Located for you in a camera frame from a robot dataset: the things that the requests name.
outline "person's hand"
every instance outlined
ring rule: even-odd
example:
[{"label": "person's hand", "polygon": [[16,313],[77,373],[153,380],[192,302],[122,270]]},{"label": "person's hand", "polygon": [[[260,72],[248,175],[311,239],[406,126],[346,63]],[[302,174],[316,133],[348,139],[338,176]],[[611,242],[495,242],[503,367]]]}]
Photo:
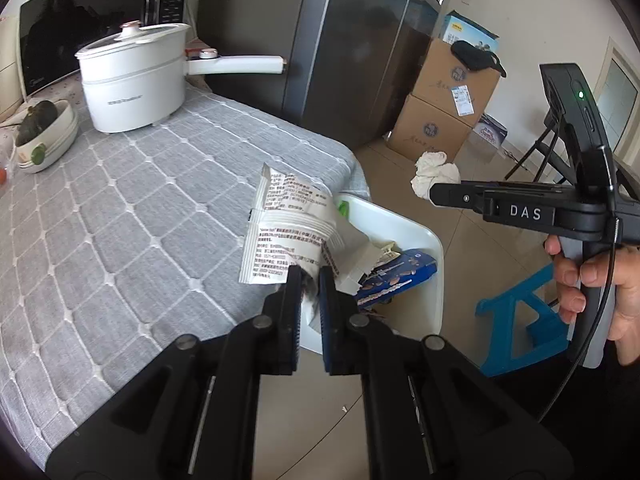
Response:
[{"label": "person's hand", "polygon": [[[554,257],[554,279],[558,284],[558,314],[565,323],[575,320],[584,310],[586,298],[575,286],[578,276],[586,286],[604,286],[607,280],[609,253],[602,253],[584,262],[579,269],[573,260],[562,256],[560,240],[549,236],[545,250]],[[616,308],[608,338],[616,342],[620,364],[629,364],[640,356],[640,252],[624,247],[616,252],[613,272]]]}]

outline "door frame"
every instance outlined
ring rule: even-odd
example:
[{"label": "door frame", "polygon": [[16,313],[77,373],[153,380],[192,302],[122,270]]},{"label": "door frame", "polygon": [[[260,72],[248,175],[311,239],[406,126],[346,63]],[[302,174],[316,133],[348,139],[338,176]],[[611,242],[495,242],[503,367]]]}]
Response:
[{"label": "door frame", "polygon": [[604,63],[600,69],[596,86],[593,89],[593,97],[596,101],[600,97],[613,61],[616,62],[622,69],[622,72],[628,77],[629,81],[636,87],[636,90],[638,90],[636,102],[631,109],[631,115],[622,132],[620,141],[614,150],[614,153],[621,158],[624,163],[631,166],[640,152],[640,70],[634,66],[612,38],[609,38]]}]

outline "black face mask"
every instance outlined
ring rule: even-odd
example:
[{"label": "black face mask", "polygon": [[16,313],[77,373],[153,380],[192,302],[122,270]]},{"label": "black face mask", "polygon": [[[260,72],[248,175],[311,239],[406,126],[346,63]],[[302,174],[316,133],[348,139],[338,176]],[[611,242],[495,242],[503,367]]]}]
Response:
[{"label": "black face mask", "polygon": [[507,77],[505,69],[500,64],[500,59],[490,50],[480,50],[466,41],[456,41],[451,45],[451,53],[472,72],[493,68],[500,72],[502,77]]}]

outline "tripod leg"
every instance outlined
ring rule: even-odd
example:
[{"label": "tripod leg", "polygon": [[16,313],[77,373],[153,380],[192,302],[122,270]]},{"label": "tripod leg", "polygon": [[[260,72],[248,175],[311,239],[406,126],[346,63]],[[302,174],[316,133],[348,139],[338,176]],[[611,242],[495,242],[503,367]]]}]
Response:
[{"label": "tripod leg", "polygon": [[507,174],[504,176],[504,179],[505,179],[505,180],[508,180],[508,179],[511,177],[511,175],[513,175],[513,174],[516,172],[516,170],[517,170],[520,166],[522,166],[522,163],[523,163],[525,160],[527,160],[527,159],[530,157],[531,153],[533,153],[533,152],[538,148],[538,146],[540,145],[540,142],[542,142],[543,140],[545,140],[545,137],[548,135],[549,131],[550,131],[550,129],[549,129],[549,128],[547,128],[547,129],[544,131],[544,133],[543,133],[541,136],[539,136],[539,137],[538,137],[538,140],[537,140],[536,142],[534,142],[534,143],[533,143],[533,146],[531,146],[531,147],[529,148],[529,151],[527,151],[527,153],[525,153],[525,154],[522,156],[522,158],[521,158],[521,159],[516,163],[516,165],[515,165],[513,168],[511,168],[510,172],[509,172],[509,173],[507,173]]},{"label": "tripod leg", "polygon": [[536,176],[533,178],[533,182],[537,182],[540,180],[540,177],[542,176],[542,172],[545,171],[546,165],[549,162],[549,157],[551,156],[551,153],[553,153],[553,150],[556,147],[556,142],[558,142],[558,134],[554,134],[554,138],[551,139],[551,145],[549,146],[549,151],[546,153],[545,158],[542,161],[542,164],[540,164],[540,167],[538,168],[538,172],[536,173]]}]

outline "wall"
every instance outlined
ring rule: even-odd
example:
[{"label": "wall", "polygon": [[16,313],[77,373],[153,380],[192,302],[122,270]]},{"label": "wall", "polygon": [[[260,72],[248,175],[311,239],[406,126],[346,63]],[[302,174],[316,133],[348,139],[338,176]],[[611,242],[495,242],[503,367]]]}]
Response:
[{"label": "wall", "polygon": [[640,52],[609,0],[449,0],[451,9],[500,36],[498,55],[508,78],[486,111],[507,127],[507,141],[521,152],[542,133],[548,110],[539,64],[576,62],[593,89],[611,37],[640,66]]}]

